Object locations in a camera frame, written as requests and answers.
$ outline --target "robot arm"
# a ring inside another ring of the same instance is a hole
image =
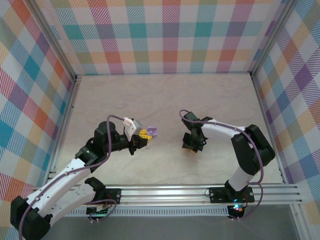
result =
[[[246,136],[238,130],[243,131],[253,140],[263,166],[268,165],[276,156],[267,139],[256,125],[252,124],[248,127],[227,125],[228,128],[226,128],[224,123],[211,117],[199,119],[192,112],[188,112],[183,118],[182,122],[190,130],[190,133],[185,133],[183,137],[182,147],[184,149],[190,149],[195,153],[202,151],[204,145],[207,144],[207,139],[221,140],[233,146],[239,167],[225,183],[225,193],[230,201],[236,199],[246,189],[248,183],[260,170],[255,150]]]
[[[120,135],[116,131],[115,124],[109,122],[111,152],[129,149],[130,154],[133,155],[137,149],[145,147],[151,137],[139,135],[142,130],[139,121],[124,118],[123,123],[125,127],[123,134]],[[23,199],[21,196],[17,196],[11,202],[11,224],[18,230],[23,214],[35,200],[25,216],[22,235],[27,240],[40,240],[58,219],[80,205],[92,200],[105,200],[108,198],[107,195],[112,195],[112,199],[119,203],[120,191],[106,192],[104,184],[95,177],[88,178],[79,188],[69,191],[76,183],[94,172],[98,166],[83,168],[104,161],[108,151],[107,122],[104,121],[94,131],[94,137],[87,141],[68,166],[50,182],[28,195],[27,198]],[[50,188],[41,194],[48,185],[51,185]]]

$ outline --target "plaid backdrop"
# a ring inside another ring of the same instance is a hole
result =
[[[256,85],[288,182],[320,234],[320,0],[300,0]]]
[[[37,2],[74,69],[148,74],[247,72],[286,0]]]
[[[0,239],[18,239],[10,202],[40,186],[71,80],[22,0],[0,0]]]

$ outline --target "beige floor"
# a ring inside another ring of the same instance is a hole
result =
[[[113,152],[93,176],[105,184],[224,183],[238,167],[231,145],[208,140],[203,152],[182,150],[187,128],[180,109],[236,126],[266,126],[250,76],[243,74],[104,75],[82,78],[65,143],[61,171],[109,114],[158,128],[150,148]],[[120,133],[123,124],[113,121]],[[281,183],[277,160],[265,167],[264,183]]]

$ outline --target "purple wire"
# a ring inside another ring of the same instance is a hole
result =
[[[260,196],[260,199],[257,203],[257,205],[254,207],[254,209],[249,212],[248,214],[246,214],[243,218],[247,218],[248,216],[250,216],[254,211],[256,211],[256,209],[259,207],[259,205],[261,204],[262,202],[262,198],[263,198],[263,195],[264,195],[264,190],[263,190],[263,187],[261,186],[261,182],[262,180],[264,179],[264,165],[262,163],[262,159],[261,159],[261,156],[260,156],[260,153],[258,151],[258,148],[255,144],[255,142],[252,140],[252,138],[243,130],[237,128],[237,127],[234,127],[234,126],[230,126],[228,124],[225,124],[225,123],[221,123],[221,122],[212,122],[212,121],[192,121],[192,120],[189,120],[189,119],[186,119],[184,116],[182,116],[182,112],[187,112],[187,113],[190,113],[188,110],[185,110],[185,109],[182,109],[179,111],[179,116],[185,120],[186,122],[189,122],[189,123],[194,123],[194,124],[211,124],[211,125],[218,125],[218,126],[221,126],[221,127],[224,127],[224,128],[227,128],[227,129],[232,129],[232,130],[236,130],[237,132],[243,134],[248,140],[249,142],[251,143],[253,149],[254,149],[254,152],[258,158],[258,162],[259,162],[259,166],[260,166],[260,172],[261,172],[261,175],[260,175],[260,179],[256,182],[248,182],[248,185],[258,185],[261,189],[261,196]]]
[[[101,222],[101,221],[103,221],[104,219],[106,219],[110,214],[112,214],[113,212],[114,212],[114,210],[116,209],[116,206],[117,206],[117,202],[115,201],[115,200],[113,200],[113,199],[105,199],[105,200],[97,200],[97,201],[90,201],[90,202],[87,202],[86,204],[98,204],[98,203],[104,203],[104,202],[112,202],[112,203],[114,203],[114,207],[113,207],[113,209],[107,214],[107,215],[105,215],[104,217],[102,217],[102,218],[100,218],[99,219],[99,222]],[[91,218],[91,216],[92,216],[92,213],[89,215],[89,219],[90,219],[90,221],[93,221],[93,219]]]
[[[112,142],[111,142],[111,134],[110,134],[110,125],[109,125],[109,120],[110,118],[115,118],[115,119],[119,119],[121,121],[124,121],[123,118],[121,117],[118,117],[118,116],[115,116],[115,115],[109,115],[107,118],[106,118],[106,129],[107,129],[107,135],[108,135],[108,154],[106,156],[106,158],[102,161],[102,162],[99,162],[99,163],[96,163],[94,165],[90,165],[90,166],[84,166],[84,167],[81,167],[81,168],[77,168],[77,169],[74,169],[74,170],[70,170],[70,171],[67,171],[67,175],[69,174],[72,174],[72,173],[75,173],[75,172],[78,172],[78,171],[81,171],[81,170],[85,170],[85,169],[91,169],[91,168],[95,168],[95,167],[99,167],[101,166],[102,164],[104,164],[109,158],[110,158],[110,155],[111,155],[111,150],[112,150]],[[26,215],[28,214],[28,212],[30,211],[30,209],[32,208],[32,206],[36,203],[36,198],[40,198],[49,188],[51,188],[52,185],[54,185],[57,181],[59,181],[61,178],[64,178],[65,176],[67,176],[66,174],[62,174],[60,176],[58,176],[56,179],[54,180],[51,180],[49,182],[49,184],[40,192],[39,195],[37,195],[35,197],[35,199],[30,203],[30,205],[26,208],[26,210],[24,211],[23,215],[22,215],[22,218],[20,220],[20,224],[19,224],[19,240],[23,240],[22,239],[22,230],[23,230],[23,225],[24,225],[24,221],[25,221],[25,218],[26,218]]]

